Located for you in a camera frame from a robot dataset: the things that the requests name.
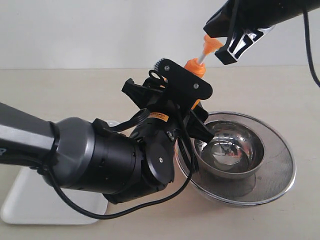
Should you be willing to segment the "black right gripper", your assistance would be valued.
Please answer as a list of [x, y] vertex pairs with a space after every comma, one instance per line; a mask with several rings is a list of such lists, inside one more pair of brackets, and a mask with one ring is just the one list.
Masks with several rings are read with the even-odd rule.
[[272, 15], [278, 7], [277, 0], [238, 0], [237, 3], [238, 23], [243, 27], [254, 28], [238, 28], [232, 32], [231, 37], [228, 36], [235, 0], [228, 0], [203, 27], [204, 32], [211, 38], [228, 36], [226, 44], [214, 53], [224, 65], [238, 62], [244, 52], [275, 27]]

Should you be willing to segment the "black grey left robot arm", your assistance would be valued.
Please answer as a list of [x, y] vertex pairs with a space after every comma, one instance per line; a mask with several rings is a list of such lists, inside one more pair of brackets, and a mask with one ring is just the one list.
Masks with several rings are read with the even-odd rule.
[[184, 132], [211, 138], [203, 126], [208, 114], [194, 103], [213, 88], [199, 78], [143, 85], [128, 79], [122, 91], [139, 112], [113, 127], [78, 117], [54, 123], [1, 104], [0, 162], [30, 167], [49, 185], [101, 193], [114, 204], [162, 191], [175, 178], [176, 140]]

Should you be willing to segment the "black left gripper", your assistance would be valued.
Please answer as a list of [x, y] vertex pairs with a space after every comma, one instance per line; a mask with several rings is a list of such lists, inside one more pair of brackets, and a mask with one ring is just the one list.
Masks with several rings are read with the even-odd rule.
[[205, 125], [209, 113], [195, 103], [194, 83], [191, 81], [147, 79], [143, 85], [135, 84], [132, 78], [125, 81], [121, 91], [139, 109], [148, 109], [149, 116], [139, 125], [139, 137], [144, 140], [175, 140], [190, 137], [211, 141], [213, 133]]

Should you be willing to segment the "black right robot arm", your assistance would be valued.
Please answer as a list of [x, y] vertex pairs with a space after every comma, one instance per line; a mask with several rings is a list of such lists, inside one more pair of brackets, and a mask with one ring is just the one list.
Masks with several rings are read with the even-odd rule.
[[224, 64], [239, 58], [275, 25], [320, 7], [318, 0], [228, 0], [203, 27], [211, 38], [226, 38], [214, 55]]

